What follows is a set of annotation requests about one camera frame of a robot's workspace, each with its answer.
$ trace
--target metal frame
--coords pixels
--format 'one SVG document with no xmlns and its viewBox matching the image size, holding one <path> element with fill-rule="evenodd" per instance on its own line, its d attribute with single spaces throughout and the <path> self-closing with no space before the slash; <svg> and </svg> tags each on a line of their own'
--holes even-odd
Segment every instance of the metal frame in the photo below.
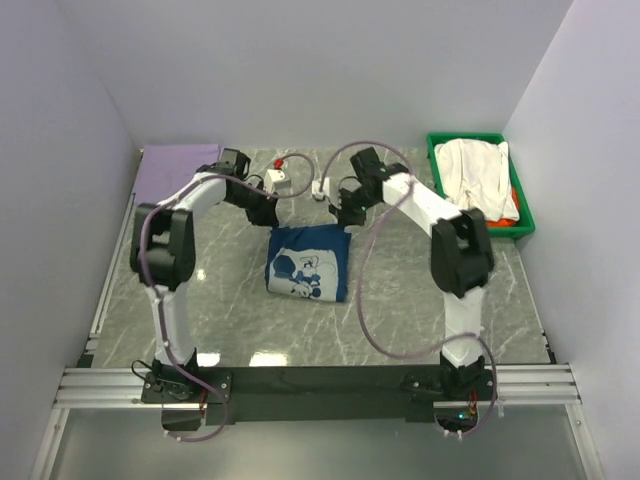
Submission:
<svg viewBox="0 0 640 480">
<path fill-rule="evenodd" d="M 567 405 L 567 416 L 571 424 L 571 430 L 573 432 L 573 438 L 576 441 L 578 447 L 578 453 L 582 460 L 582 467 L 587 476 L 587 480 L 601 480 L 606 478 L 602 464 L 600 463 L 600 457 L 598 456 L 598 449 L 593 441 L 589 426 L 584 415 L 584 408 L 582 405 Z"/>
<path fill-rule="evenodd" d="M 102 287 L 102 292 L 100 293 L 100 299 L 98 300 L 98 306 L 96 307 L 96 313 L 93 317 L 93 323 L 91 324 L 90 330 L 91 335 L 99 335 L 102 331 L 104 317 L 107 313 L 109 301 L 111 300 L 111 294 L 113 293 L 113 274 L 116 270 L 118 262 L 120 261 L 120 255 L 122 254 L 122 245 L 124 243 L 124 234 L 127 231 L 127 226 L 129 225 L 129 221 L 131 219 L 131 213 L 133 212 L 133 198 L 134 195 L 132 192 L 131 195 L 129 195 L 129 202 L 127 203 L 127 208 L 124 212 L 124 218 L 122 219 L 122 224 L 120 225 L 120 233 L 118 233 L 116 248 L 113 250 L 113 256 L 111 257 L 109 270 L 107 271 L 107 276 Z"/>
<path fill-rule="evenodd" d="M 498 409 L 504 407 L 566 405 L 572 432 L 588 480 L 605 478 L 587 426 L 580 394 L 569 365 L 498 366 Z M 62 376 L 31 480 L 48 479 L 72 409 L 197 410 L 197 403 L 143 404 L 143 381 L 126 368 L 67 368 Z M 463 406 L 463 402 L 435 402 L 434 407 Z"/>
<path fill-rule="evenodd" d="M 144 383 L 126 368 L 67 368 L 53 405 L 54 409 L 179 408 L 197 409 L 194 404 L 143 404 Z M 500 405 L 579 405 L 580 396 L 568 365 L 498 366 Z M 436 402 L 434 406 L 457 406 Z"/>
<path fill-rule="evenodd" d="M 520 268 L 522 269 L 522 276 L 524 277 L 524 283 L 527 286 L 527 291 L 529 292 L 529 296 L 531 296 L 531 298 L 533 299 L 533 290 L 531 290 L 531 284 L 529 283 L 529 277 L 527 276 L 527 271 L 524 268 L 524 263 L 522 262 L 522 256 L 520 255 L 520 253 L 518 252 L 518 261 L 520 263 Z M 532 302 L 533 303 L 533 311 L 536 314 L 536 318 L 538 319 L 538 324 L 540 325 L 540 332 L 542 333 L 542 336 L 544 337 L 544 343 L 547 349 L 547 356 L 549 357 L 549 361 L 553 364 L 557 363 L 556 360 L 556 355 L 553 352 L 553 349 L 551 348 L 551 344 L 549 343 L 549 337 L 547 337 L 547 332 L 545 331 L 544 327 L 542 326 L 542 320 L 540 320 L 540 313 L 538 312 L 538 307 L 536 305 L 536 302 Z"/>
<path fill-rule="evenodd" d="M 54 408 L 49 416 L 49 423 L 45 430 L 40 450 L 36 457 L 33 470 L 31 471 L 31 480 L 47 480 L 51 476 L 53 464 L 58 455 L 58 448 L 64 433 L 64 427 L 69 418 L 68 408 Z"/>
</svg>

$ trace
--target marble table surface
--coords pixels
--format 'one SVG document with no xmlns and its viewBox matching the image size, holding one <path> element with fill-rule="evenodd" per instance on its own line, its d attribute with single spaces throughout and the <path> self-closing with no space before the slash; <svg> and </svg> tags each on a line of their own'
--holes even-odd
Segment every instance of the marble table surface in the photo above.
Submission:
<svg viewBox="0 0 640 480">
<path fill-rule="evenodd" d="M 251 173 L 264 173 L 273 160 L 290 150 L 242 149 L 253 159 Z M 320 169 L 332 149 L 300 150 Z M 330 177 L 352 175 L 348 150 L 334 163 Z M 403 149 L 418 178 L 433 187 L 426 149 Z M 393 154 L 379 151 L 385 163 Z M 286 165 L 293 188 L 309 175 L 306 162 Z M 349 187 L 349 180 L 344 184 Z M 353 233 L 349 259 L 349 293 L 333 304 L 287 297 L 266 291 L 264 268 L 267 228 L 248 223 L 243 210 L 222 204 L 196 225 L 197 265 L 189 285 L 189 322 L 201 361 L 220 365 L 381 365 L 398 363 L 377 353 L 362 335 L 356 314 L 356 273 L 372 222 L 386 210 L 368 212 L 364 227 Z M 335 223 L 327 204 L 311 194 L 280 200 L 281 225 Z M 135 359 L 150 361 L 155 340 L 151 307 L 142 285 L 128 266 L 132 225 L 120 251 L 114 287 L 105 308 L 93 367 L 128 367 Z M 546 342 L 529 291 L 519 253 L 512 240 L 492 241 L 496 260 L 482 312 L 483 337 L 499 363 L 549 363 Z M 444 336 L 441 292 L 430 269 L 430 240 L 397 212 L 375 243 L 364 286 L 364 308 L 377 339 L 395 352 L 421 349 Z M 425 358 L 435 363 L 437 356 Z"/>
</svg>

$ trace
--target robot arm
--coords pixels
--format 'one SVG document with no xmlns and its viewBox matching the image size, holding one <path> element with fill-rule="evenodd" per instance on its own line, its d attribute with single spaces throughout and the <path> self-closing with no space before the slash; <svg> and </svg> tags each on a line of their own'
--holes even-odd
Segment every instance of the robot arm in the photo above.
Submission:
<svg viewBox="0 0 640 480">
<path fill-rule="evenodd" d="M 195 346 L 186 321 L 187 286 L 196 260 L 194 225 L 209 209 L 224 201 L 245 209 L 247 219 L 254 225 L 278 226 L 275 213 L 276 198 L 265 197 L 242 185 L 220 178 L 202 181 L 210 177 L 211 173 L 221 173 L 244 180 L 249 164 L 249 158 L 243 153 L 225 149 L 217 163 L 198 169 L 187 185 L 158 204 L 172 207 L 156 214 L 151 222 L 146 255 L 156 285 L 147 286 L 145 289 L 152 305 L 156 333 L 154 358 L 163 365 L 172 363 L 163 345 L 161 314 L 165 320 L 167 338 L 171 340 L 171 352 L 177 362 L 180 365 L 195 362 Z M 158 205 L 141 204 L 135 213 L 130 266 L 139 274 L 142 283 L 145 282 L 138 259 L 142 225 L 147 215 Z"/>
<path fill-rule="evenodd" d="M 329 210 L 338 223 L 363 225 L 367 208 L 397 204 L 413 182 L 412 195 L 398 208 L 431 237 L 431 274 L 444 293 L 445 336 L 479 335 L 485 285 L 494 264 L 482 212 L 460 211 L 406 173 L 403 165 L 383 164 L 373 148 L 358 152 L 351 163 L 361 183 L 358 189 L 332 192 L 329 184 Z M 458 369 L 478 362 L 482 348 L 472 338 L 461 339 L 445 345 L 442 355 Z"/>
</svg>

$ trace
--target white wall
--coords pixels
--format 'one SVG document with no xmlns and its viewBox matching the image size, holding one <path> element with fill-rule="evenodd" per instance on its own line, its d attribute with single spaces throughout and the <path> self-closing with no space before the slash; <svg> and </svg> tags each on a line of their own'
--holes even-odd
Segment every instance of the white wall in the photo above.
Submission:
<svg viewBox="0 0 640 480">
<path fill-rule="evenodd" d="M 27 478 L 60 375 L 82 352 L 133 143 L 53 0 L 0 14 L 0 476 Z"/>
<path fill-rule="evenodd" d="M 138 144 L 501 131 L 571 0 L 59 0 Z"/>
<path fill-rule="evenodd" d="M 538 223 L 522 248 L 610 478 L 640 478 L 640 3 L 576 0 L 505 134 Z"/>
</svg>

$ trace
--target purple cable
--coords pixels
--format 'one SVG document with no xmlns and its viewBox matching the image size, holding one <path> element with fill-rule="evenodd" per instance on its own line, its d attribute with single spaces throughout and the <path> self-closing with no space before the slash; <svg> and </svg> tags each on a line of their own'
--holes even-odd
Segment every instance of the purple cable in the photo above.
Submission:
<svg viewBox="0 0 640 480">
<path fill-rule="evenodd" d="M 165 204 L 162 205 L 158 205 L 156 208 L 154 208 L 149 215 L 147 215 L 144 219 L 144 222 L 142 224 L 142 231 L 140 232 L 140 253 L 138 254 L 138 259 L 140 260 L 140 266 L 142 267 L 142 274 L 144 277 L 144 281 L 145 284 L 148 287 L 151 287 L 153 289 L 153 291 L 156 294 L 156 298 L 158 300 L 158 320 L 160 323 L 160 334 L 162 337 L 162 343 L 164 346 L 164 350 L 167 354 L 167 357 L 169 358 L 169 361 L 171 362 L 171 364 L 173 365 L 173 367 L 180 372 L 180 374 L 182 374 L 182 376 L 184 376 L 185 378 L 187 378 L 188 380 L 191 380 L 192 382 L 200 385 L 202 388 L 204 388 L 205 390 L 213 393 L 222 403 L 223 409 L 224 409 L 224 418 L 222 420 L 222 423 L 218 426 L 218 428 L 216 428 L 213 432 L 207 434 L 207 435 L 203 435 L 201 437 L 182 437 L 176 433 L 173 432 L 169 432 L 168 435 L 178 441 L 181 442 L 187 442 L 187 443 L 195 443 L 195 442 L 203 442 L 205 440 L 209 440 L 213 437 L 215 437 L 216 435 L 218 435 L 225 427 L 225 425 L 227 424 L 227 422 L 229 421 L 229 405 L 226 401 L 226 399 L 224 398 L 224 396 L 214 387 L 212 387 L 211 385 L 209 385 L 206 382 L 203 382 L 202 380 L 200 380 L 199 378 L 195 377 L 194 375 L 192 375 L 191 373 L 187 372 L 184 368 L 182 368 L 179 364 L 178 361 L 176 359 L 176 357 L 173 355 L 173 352 L 171 351 L 171 344 L 169 343 L 169 339 L 168 339 L 168 335 L 167 335 L 167 322 L 166 319 L 164 317 L 164 310 L 163 310 L 163 297 L 162 294 L 160 292 L 160 290 L 158 290 L 158 286 L 157 284 L 153 281 L 153 277 L 151 276 L 151 270 L 149 269 L 149 261 L 147 260 L 147 251 L 146 251 L 146 245 L 149 241 L 149 232 L 151 229 L 151 221 L 153 220 L 153 217 L 155 217 L 158 213 L 160 213 L 163 210 L 166 210 L 167 208 L 171 208 L 172 206 L 174 206 L 175 204 L 177 204 L 178 202 L 180 202 L 180 200 L 182 200 L 184 197 L 186 197 L 188 194 L 190 194 L 193 190 L 195 190 L 198 186 L 202 185 L 205 182 L 211 181 L 211 180 L 215 180 L 215 179 L 223 179 L 223 180 L 229 180 L 231 182 L 237 183 L 239 185 L 244 186 L 245 188 L 251 190 L 252 192 L 256 192 L 259 193 L 260 195 L 263 195 L 265 197 L 271 197 L 271 198 L 293 198 L 293 197 L 299 197 L 300 195 L 302 195 L 304 192 L 306 192 L 307 190 L 309 190 L 309 187 L 311 186 L 311 183 L 313 182 L 313 177 L 315 175 L 315 168 L 313 166 L 313 160 L 311 160 L 311 158 L 309 158 L 307 155 L 304 155 L 302 153 L 288 153 L 286 155 L 284 155 L 283 157 L 281 157 L 281 160 L 286 160 L 288 158 L 291 157 L 300 157 L 303 158 L 304 160 L 306 160 L 309 163 L 309 166 L 311 167 L 311 175 L 309 176 L 309 181 L 307 182 L 307 184 L 305 185 L 305 187 L 300 190 L 299 192 L 295 192 L 295 193 L 290 193 L 288 195 L 276 195 L 276 194 L 269 194 L 267 192 L 265 192 L 264 190 L 260 190 L 252 185 L 249 185 L 248 183 L 244 182 L 243 180 L 240 180 L 238 178 L 235 177 L 231 177 L 228 175 L 222 175 L 222 174 L 217 174 L 217 173 L 213 173 L 211 175 L 207 175 L 206 177 L 202 177 L 200 178 L 200 180 L 198 182 L 194 182 L 193 184 L 191 184 L 189 186 L 189 188 L 185 189 L 184 191 L 180 192 L 180 195 L 178 195 L 175 199 L 173 199 L 170 202 L 167 202 Z"/>
<path fill-rule="evenodd" d="M 378 235 L 379 235 L 380 231 L 382 230 L 382 227 L 384 226 L 384 224 L 389 220 L 391 215 L 393 215 L 397 210 L 399 210 L 400 205 L 402 205 L 413 194 L 413 185 L 414 185 L 413 178 L 415 178 L 415 170 L 413 168 L 413 165 L 409 161 L 409 159 L 405 155 L 403 155 L 399 150 L 397 150 L 396 148 L 392 147 L 391 145 L 387 145 L 386 143 L 372 141 L 372 140 L 360 140 L 360 141 L 348 143 L 347 145 L 345 145 L 343 147 L 340 147 L 338 150 L 336 150 L 334 152 L 334 154 L 331 156 L 331 158 L 327 162 L 327 165 L 324 167 L 324 170 L 322 171 L 322 177 L 320 179 L 320 191 L 322 191 L 322 189 L 324 187 L 324 181 L 325 181 L 325 178 L 327 176 L 327 172 L 329 171 L 329 168 L 331 167 L 331 164 L 346 149 L 351 148 L 351 147 L 355 147 L 355 146 L 360 146 L 360 145 L 369 145 L 369 146 L 370 145 L 374 145 L 374 146 L 377 146 L 377 147 L 385 148 L 385 149 L 389 150 L 390 152 L 396 154 L 407 165 L 407 169 L 409 170 L 409 175 L 411 175 L 411 177 L 412 177 L 412 181 L 409 182 L 409 190 L 407 191 L 407 193 L 402 198 L 400 198 L 400 200 L 398 200 L 395 204 L 391 205 L 391 208 L 389 208 L 389 210 L 387 210 L 382 215 L 382 217 L 380 217 L 380 220 L 378 220 L 378 222 L 374 225 L 374 227 L 373 227 L 373 229 L 371 231 L 371 234 L 369 235 L 369 238 L 367 239 L 367 244 L 366 244 L 365 249 L 364 249 L 364 258 L 362 260 L 362 266 L 360 267 L 360 273 L 358 275 L 358 282 L 356 284 L 356 294 L 355 294 L 356 295 L 356 309 L 358 311 L 358 321 L 360 322 L 360 328 L 362 329 L 362 333 L 366 337 L 367 341 L 371 344 L 371 346 L 374 349 L 376 349 L 378 352 L 382 353 L 383 355 L 386 355 L 386 356 L 388 356 L 390 358 L 393 358 L 393 359 L 396 359 L 396 360 L 415 360 L 417 358 L 426 357 L 426 356 L 428 356 L 428 355 L 440 350 L 447 343 L 453 342 L 455 340 L 460 340 L 462 338 L 473 338 L 473 339 L 477 340 L 480 343 L 480 345 L 482 345 L 482 349 L 486 352 L 487 356 L 489 357 L 489 361 L 491 363 L 491 373 L 492 373 L 492 376 L 493 376 L 493 389 L 492 389 L 492 394 L 491 394 L 491 402 L 489 403 L 489 408 L 487 409 L 487 413 L 482 416 L 482 418 L 480 419 L 480 421 L 478 422 L 478 424 L 475 427 L 473 427 L 471 430 L 468 430 L 467 432 L 462 434 L 463 437 L 465 437 L 467 435 L 471 435 L 472 433 L 478 431 L 478 429 L 480 427 L 482 427 L 486 423 L 486 421 L 489 419 L 489 417 L 493 413 L 493 409 L 495 407 L 495 403 L 496 403 L 496 401 L 498 399 L 498 381 L 497 381 L 498 380 L 498 372 L 497 372 L 497 369 L 496 369 L 495 358 L 493 357 L 493 354 L 491 353 L 489 345 L 487 345 L 487 343 L 479 335 L 476 335 L 475 333 L 471 333 L 471 332 L 465 332 L 465 333 L 460 333 L 460 334 L 452 335 L 452 336 L 450 336 L 448 338 L 445 338 L 444 340 L 436 343 L 435 345 L 432 345 L 432 346 L 426 348 L 425 350 L 422 350 L 422 351 L 419 351 L 419 352 L 394 353 L 394 352 L 391 352 L 391 351 L 387 350 L 382 345 L 380 345 L 380 343 L 378 343 L 378 341 L 375 339 L 375 337 L 373 336 L 373 334 L 369 330 L 369 327 L 367 326 L 367 322 L 366 322 L 366 319 L 364 317 L 364 311 L 362 309 L 362 285 L 364 284 L 364 273 L 365 273 L 365 270 L 367 268 L 367 262 L 369 261 L 369 257 L 371 256 L 371 252 L 373 251 L 373 247 L 375 245 L 376 238 L 378 237 Z"/>
</svg>

